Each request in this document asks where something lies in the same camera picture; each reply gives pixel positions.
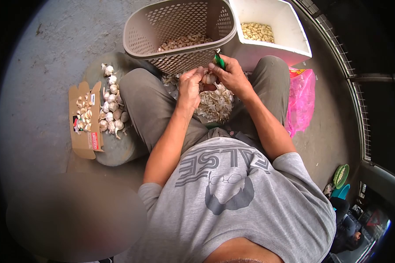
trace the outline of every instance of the garlic bulb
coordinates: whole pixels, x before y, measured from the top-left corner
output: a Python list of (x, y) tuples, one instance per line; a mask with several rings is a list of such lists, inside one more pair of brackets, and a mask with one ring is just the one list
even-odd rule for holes
[(110, 92), (105, 92), (104, 93), (104, 101), (107, 101), (108, 100), (108, 97), (110, 96)]
[(110, 86), (110, 92), (111, 93), (116, 94), (117, 90), (118, 90), (117, 85), (113, 84), (113, 85)]
[(116, 126), (115, 126), (114, 122), (113, 121), (108, 122), (108, 131), (110, 133), (114, 133), (115, 130), (116, 130)]
[(114, 118), (113, 118), (113, 113), (112, 113), (112, 112), (107, 113), (107, 114), (105, 115), (105, 119), (107, 120), (107, 122), (113, 121), (113, 120), (114, 120)]
[(110, 96), (108, 96), (108, 100), (107, 100), (108, 103), (115, 102), (115, 101), (116, 101), (116, 95), (111, 94)]
[(108, 106), (110, 105), (110, 103), (108, 103), (108, 101), (104, 102), (104, 106), (102, 107), (102, 111), (105, 113), (108, 113), (110, 111), (110, 109), (108, 108)]
[(114, 85), (114, 84), (116, 84), (116, 82), (117, 82), (117, 77), (116, 77), (116, 76), (111, 75), (111, 76), (108, 78), (108, 85)]
[(128, 120), (129, 120), (129, 113), (127, 113), (127, 112), (121, 113), (120, 120), (121, 120), (122, 122), (124, 122), (124, 123), (125, 123), (126, 121), (128, 121)]
[(122, 114), (121, 109), (117, 109), (115, 112), (113, 112), (113, 118), (115, 120), (118, 120), (121, 118), (121, 114)]
[(105, 68), (104, 76), (111, 76), (111, 75), (113, 75), (113, 72), (114, 72), (114, 68), (112, 66), (107, 66)]
[(121, 120), (118, 119), (118, 120), (116, 120), (116, 121), (114, 122), (114, 126), (116, 127), (116, 129), (115, 129), (115, 134), (116, 134), (117, 139), (121, 139), (121, 138), (117, 135), (117, 131), (124, 128), (124, 123), (123, 123)]
[(99, 131), (100, 131), (100, 132), (103, 132), (103, 131), (105, 131), (107, 128), (108, 128), (108, 123), (107, 123), (107, 121), (106, 121), (105, 119), (102, 119), (102, 120), (99, 122)]
[(110, 109), (110, 111), (115, 112), (118, 109), (118, 104), (117, 102), (111, 102), (108, 106), (108, 108)]
[(216, 76), (213, 74), (205, 74), (205, 75), (203, 75), (202, 80), (201, 80), (201, 82), (203, 84), (212, 84), (215, 81), (216, 81)]

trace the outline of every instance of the gray plastic basket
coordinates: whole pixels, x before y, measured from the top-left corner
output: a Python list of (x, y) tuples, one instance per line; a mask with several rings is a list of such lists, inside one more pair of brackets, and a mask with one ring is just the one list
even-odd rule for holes
[[(158, 52), (170, 38), (198, 33), (214, 41)], [(129, 56), (148, 60), (164, 73), (177, 74), (208, 65), (214, 58), (213, 50), (230, 41), (235, 33), (234, 15), (224, 0), (168, 0), (132, 14), (124, 27), (123, 46)]]

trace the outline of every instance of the green plastic bowl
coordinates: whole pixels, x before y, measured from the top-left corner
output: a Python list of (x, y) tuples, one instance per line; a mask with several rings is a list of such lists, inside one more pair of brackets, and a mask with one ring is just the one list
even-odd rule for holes
[[(344, 173), (342, 174), (341, 179), (339, 179), (339, 174), (343, 170)], [(348, 166), (347, 164), (338, 166), (334, 174), (334, 185), (336, 189), (340, 189), (344, 185), (345, 180), (347, 180), (349, 171), (350, 171), (350, 166)]]

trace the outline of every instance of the right hand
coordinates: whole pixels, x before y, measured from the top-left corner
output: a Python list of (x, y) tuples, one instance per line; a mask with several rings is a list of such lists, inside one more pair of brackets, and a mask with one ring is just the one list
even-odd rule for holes
[(253, 94), (253, 87), (244, 75), (237, 59), (221, 54), (219, 56), (225, 63), (225, 70), (213, 63), (209, 63), (208, 69), (219, 78), (227, 89), (232, 91), (241, 100), (246, 96)]

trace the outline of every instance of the label sticker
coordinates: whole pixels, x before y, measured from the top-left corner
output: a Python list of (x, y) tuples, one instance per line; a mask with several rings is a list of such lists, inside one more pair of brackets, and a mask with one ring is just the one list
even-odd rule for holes
[(98, 150), (98, 133), (91, 133), (92, 149)]
[(89, 105), (95, 105), (95, 94), (91, 94), (91, 103)]

